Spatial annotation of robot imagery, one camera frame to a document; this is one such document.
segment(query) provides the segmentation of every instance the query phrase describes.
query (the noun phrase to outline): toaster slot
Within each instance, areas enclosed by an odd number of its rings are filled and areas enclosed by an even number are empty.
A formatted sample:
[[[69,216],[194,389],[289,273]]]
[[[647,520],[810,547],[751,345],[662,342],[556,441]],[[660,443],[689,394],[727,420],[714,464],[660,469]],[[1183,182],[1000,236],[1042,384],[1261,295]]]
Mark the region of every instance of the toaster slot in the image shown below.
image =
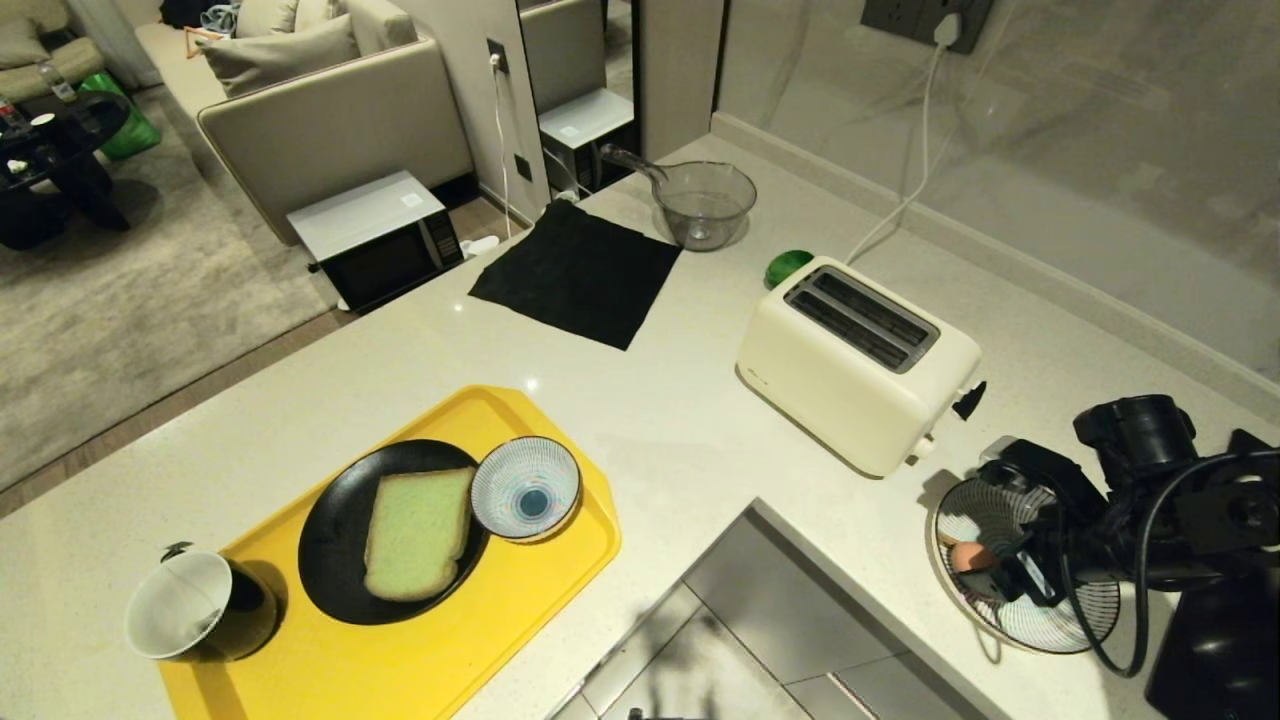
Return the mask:
[[[820,274],[813,284],[829,295],[832,300],[867,318],[911,347],[920,345],[929,337],[929,331],[890,310],[882,300],[873,299],[836,275]]]
[[[909,356],[901,347],[812,292],[800,292],[791,300],[791,305],[890,370],[897,370]]]

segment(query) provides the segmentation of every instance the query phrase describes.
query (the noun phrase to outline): wire basket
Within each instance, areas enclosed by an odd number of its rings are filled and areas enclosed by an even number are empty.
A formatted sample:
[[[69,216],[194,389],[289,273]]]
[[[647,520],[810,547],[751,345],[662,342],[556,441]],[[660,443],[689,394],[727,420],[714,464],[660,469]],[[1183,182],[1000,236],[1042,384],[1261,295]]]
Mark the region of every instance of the wire basket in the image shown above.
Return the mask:
[[[1025,594],[1014,602],[982,596],[960,582],[951,566],[952,543],[978,542],[1001,555],[1021,539],[1021,523],[1034,520],[1041,507],[1055,502],[1043,487],[1019,495],[978,479],[965,480],[947,491],[933,512],[932,557],[950,580],[956,601],[993,635],[1025,650],[1070,655],[1089,650],[1089,642],[1069,601],[1039,607]],[[1042,570],[1056,574],[1057,565]],[[1120,616],[1119,583],[1087,583],[1076,594],[1098,642],[1105,641]]]

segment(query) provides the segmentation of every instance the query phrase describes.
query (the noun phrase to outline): mug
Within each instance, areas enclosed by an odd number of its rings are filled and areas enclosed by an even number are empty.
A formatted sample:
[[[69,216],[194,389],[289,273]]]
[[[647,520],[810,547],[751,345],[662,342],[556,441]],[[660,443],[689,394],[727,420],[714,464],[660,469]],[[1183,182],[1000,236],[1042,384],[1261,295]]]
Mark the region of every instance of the mug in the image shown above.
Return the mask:
[[[70,127],[68,127],[68,122],[69,120],[67,118],[60,118],[52,113],[45,113],[44,115],[36,115],[31,119],[31,128],[58,147],[74,147],[76,136],[72,133]]]
[[[169,547],[129,598],[124,637],[142,657],[225,662],[262,647],[276,625],[275,596],[234,560]]]

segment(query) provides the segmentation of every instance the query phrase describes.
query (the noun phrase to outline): black coffee table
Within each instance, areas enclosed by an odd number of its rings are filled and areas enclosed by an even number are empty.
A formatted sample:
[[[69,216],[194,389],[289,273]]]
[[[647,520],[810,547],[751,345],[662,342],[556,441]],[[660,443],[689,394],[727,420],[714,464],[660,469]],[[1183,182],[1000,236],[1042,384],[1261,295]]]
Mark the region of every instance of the black coffee table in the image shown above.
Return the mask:
[[[129,229],[129,220],[111,201],[111,177],[93,156],[129,119],[128,100],[111,92],[81,92],[70,105],[50,95],[19,108],[27,119],[45,113],[56,119],[37,132],[0,137],[0,245],[27,250],[56,236],[64,229],[65,204],[99,227]],[[28,168],[10,173],[9,160],[23,160]],[[61,193],[31,191],[45,179]]]

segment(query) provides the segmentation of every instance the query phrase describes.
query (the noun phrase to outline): microwave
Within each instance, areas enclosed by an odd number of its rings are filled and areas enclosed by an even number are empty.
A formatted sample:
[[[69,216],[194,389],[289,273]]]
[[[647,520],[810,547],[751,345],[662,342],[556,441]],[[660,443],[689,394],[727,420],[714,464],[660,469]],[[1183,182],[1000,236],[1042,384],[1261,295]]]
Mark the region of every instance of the microwave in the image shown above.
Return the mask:
[[[617,145],[640,154],[635,106],[616,92],[599,88],[538,117],[547,152],[547,179],[554,190],[603,190],[631,170],[605,163],[600,147]]]
[[[323,272],[356,313],[367,313],[462,263],[449,214],[426,187],[398,172],[287,215]]]

